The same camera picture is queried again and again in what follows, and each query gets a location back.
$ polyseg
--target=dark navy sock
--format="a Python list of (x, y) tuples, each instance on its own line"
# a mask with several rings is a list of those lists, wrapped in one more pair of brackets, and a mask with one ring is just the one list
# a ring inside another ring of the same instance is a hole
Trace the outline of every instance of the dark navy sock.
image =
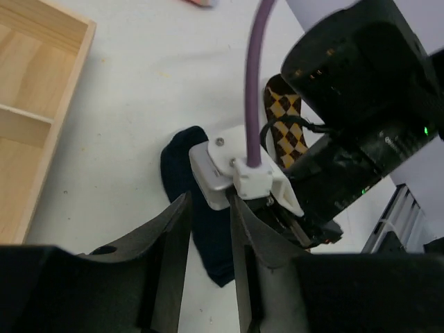
[(193, 199), (193, 240), (209, 277), (223, 287), (234, 279), (230, 234), (230, 209), (212, 210), (194, 180), (189, 150), (208, 137), (194, 126), (174, 136), (160, 156), (160, 172), (165, 192), (174, 201), (190, 191)]

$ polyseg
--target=wooden tray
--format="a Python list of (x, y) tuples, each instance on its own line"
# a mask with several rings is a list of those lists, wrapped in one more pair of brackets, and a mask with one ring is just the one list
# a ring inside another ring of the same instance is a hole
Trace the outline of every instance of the wooden tray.
[(0, 244), (28, 232), (96, 24), (40, 0), (0, 0)]

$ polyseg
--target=black cable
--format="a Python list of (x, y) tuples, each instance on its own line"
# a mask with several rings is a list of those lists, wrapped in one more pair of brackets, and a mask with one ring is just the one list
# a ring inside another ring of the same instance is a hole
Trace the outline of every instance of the black cable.
[(277, 122), (288, 122), (288, 123), (296, 123), (301, 127), (306, 127), (308, 130), (312, 131), (313, 133), (332, 133), (333, 130), (331, 128), (328, 128), (326, 125), (317, 125), (314, 123), (310, 123), (308, 120), (303, 119), (300, 116), (285, 114), (279, 118), (271, 119), (261, 130), (260, 133), (260, 139), (261, 139), (261, 146), (264, 147), (265, 151), (266, 149), (266, 135), (270, 128)]

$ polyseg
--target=checkered sock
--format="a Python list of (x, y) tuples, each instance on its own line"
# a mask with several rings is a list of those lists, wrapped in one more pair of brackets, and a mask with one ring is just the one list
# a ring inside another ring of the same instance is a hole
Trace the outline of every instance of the checkered sock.
[[(300, 115), (301, 100), (278, 74), (268, 80), (264, 90), (265, 113), (268, 121), (285, 114)], [(271, 128), (275, 144), (276, 163), (288, 169), (307, 151), (302, 128), (291, 122), (278, 121)]]

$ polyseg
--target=screw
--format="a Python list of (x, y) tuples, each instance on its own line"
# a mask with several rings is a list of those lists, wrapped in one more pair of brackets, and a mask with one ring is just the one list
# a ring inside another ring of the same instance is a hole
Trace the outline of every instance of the screw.
[(222, 137), (218, 137), (218, 138), (216, 139), (216, 146), (221, 147), (221, 146), (223, 146), (224, 144), (225, 144), (225, 140), (224, 140)]
[(266, 199), (266, 205), (268, 207), (272, 206), (275, 203), (275, 200), (271, 198), (270, 196)]

